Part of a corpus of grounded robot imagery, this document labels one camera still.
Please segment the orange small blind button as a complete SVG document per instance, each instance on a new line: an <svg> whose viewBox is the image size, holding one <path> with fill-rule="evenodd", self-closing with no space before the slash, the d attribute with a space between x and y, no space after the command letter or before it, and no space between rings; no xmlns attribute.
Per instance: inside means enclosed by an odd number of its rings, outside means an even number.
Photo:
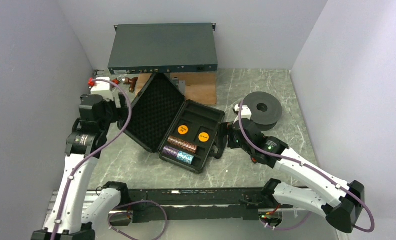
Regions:
<svg viewBox="0 0 396 240"><path fill-rule="evenodd" d="M209 134L206 133L206 132L201 132L201 133L198 135L198 140L199 140L200 142L202 142L202 143L207 142L207 141L209 140Z"/></svg>

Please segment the brown poker chip stack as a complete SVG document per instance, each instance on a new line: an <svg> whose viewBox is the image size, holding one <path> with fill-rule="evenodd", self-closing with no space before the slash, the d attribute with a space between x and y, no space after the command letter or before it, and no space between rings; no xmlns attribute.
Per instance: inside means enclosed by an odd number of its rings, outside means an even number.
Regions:
<svg viewBox="0 0 396 240"><path fill-rule="evenodd" d="M177 146L179 148L183 147L183 141L177 137L169 136L167 142L171 145Z"/></svg>
<svg viewBox="0 0 396 240"><path fill-rule="evenodd" d="M187 141L182 141L181 148L188 152L195 153L197 151L198 146Z"/></svg>

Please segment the black foam-lined poker case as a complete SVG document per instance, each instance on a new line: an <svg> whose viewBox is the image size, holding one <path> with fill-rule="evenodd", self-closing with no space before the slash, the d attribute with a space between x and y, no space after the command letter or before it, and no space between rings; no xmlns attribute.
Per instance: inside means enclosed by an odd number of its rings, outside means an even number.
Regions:
<svg viewBox="0 0 396 240"><path fill-rule="evenodd" d="M181 103L170 103L167 100L139 100L136 96L132 102L132 117L124 134L150 153L158 154L159 158L180 166L188 171L199 174L203 171L209 156L216 156L213 147L219 149L218 130L225 113L213 107L205 106L192 100ZM177 127L187 125L188 132L177 133ZM207 142L200 142L201 132L209 134ZM173 136L198 146L195 153L171 145L167 138ZM162 154L162 148L170 146L194 156L192 164L186 164Z"/></svg>

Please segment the orange big blind button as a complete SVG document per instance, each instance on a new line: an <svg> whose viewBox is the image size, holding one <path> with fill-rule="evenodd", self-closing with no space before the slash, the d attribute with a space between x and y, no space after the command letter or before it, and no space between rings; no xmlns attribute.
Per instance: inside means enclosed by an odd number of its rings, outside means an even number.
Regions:
<svg viewBox="0 0 396 240"><path fill-rule="evenodd" d="M186 124L182 124L177 127L177 133L180 135L185 135L188 132L188 126Z"/></svg>

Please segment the light blue poker chip stack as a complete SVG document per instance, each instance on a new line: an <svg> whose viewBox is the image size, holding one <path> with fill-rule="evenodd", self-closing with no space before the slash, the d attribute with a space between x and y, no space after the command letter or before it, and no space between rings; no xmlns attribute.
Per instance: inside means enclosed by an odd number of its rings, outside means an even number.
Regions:
<svg viewBox="0 0 396 240"><path fill-rule="evenodd" d="M191 154L188 154L186 152L183 152L183 151L178 151L178 153L176 155L176 159L183 163L191 165L192 161L194 159L194 156Z"/></svg>

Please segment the purple poker chip stack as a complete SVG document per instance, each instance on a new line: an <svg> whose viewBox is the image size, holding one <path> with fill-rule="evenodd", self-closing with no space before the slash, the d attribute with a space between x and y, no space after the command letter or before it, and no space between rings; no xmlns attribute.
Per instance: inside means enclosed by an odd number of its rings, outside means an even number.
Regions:
<svg viewBox="0 0 396 240"><path fill-rule="evenodd" d="M179 151L178 151L177 149L175 149L175 148L173 148L173 147L170 147L170 146L168 146L168 145L166 145L166 146L164 146L164 147L162 148L162 154L167 155L167 156L171 156L171 157L173 157L173 158L176 158L176 157L177 157L178 152L179 152Z"/></svg>

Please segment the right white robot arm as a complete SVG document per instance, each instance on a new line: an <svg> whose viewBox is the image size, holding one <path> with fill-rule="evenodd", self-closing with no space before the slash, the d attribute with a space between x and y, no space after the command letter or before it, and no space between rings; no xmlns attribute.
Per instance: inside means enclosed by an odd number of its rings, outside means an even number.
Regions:
<svg viewBox="0 0 396 240"><path fill-rule="evenodd" d="M285 142L264 135L246 118L222 123L219 133L225 146L242 149L254 164L287 173L306 186L298 188L271 178L261 190L266 207L290 205L324 217L343 233L361 230L356 223L365 206L363 184L355 180L348 183L326 173Z"/></svg>

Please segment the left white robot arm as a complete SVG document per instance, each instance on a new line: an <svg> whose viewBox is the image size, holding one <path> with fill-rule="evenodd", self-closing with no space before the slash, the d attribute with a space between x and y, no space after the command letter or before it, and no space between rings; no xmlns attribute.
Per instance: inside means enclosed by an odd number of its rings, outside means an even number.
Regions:
<svg viewBox="0 0 396 240"><path fill-rule="evenodd" d="M34 231L33 240L93 240L98 222L112 209L123 210L130 201L125 183L110 181L86 209L83 208L87 188L101 151L111 144L107 132L112 123L128 123L131 103L119 93L116 107L111 93L81 96L80 117L67 137L63 178L51 212L41 230Z"/></svg>

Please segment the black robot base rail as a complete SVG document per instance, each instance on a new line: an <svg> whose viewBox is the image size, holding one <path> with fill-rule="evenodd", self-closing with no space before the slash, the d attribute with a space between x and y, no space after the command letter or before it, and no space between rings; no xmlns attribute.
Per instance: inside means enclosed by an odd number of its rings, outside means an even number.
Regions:
<svg viewBox="0 0 396 240"><path fill-rule="evenodd" d="M241 219L257 221L280 205L261 187L129 189L112 210L133 223L150 221Z"/></svg>

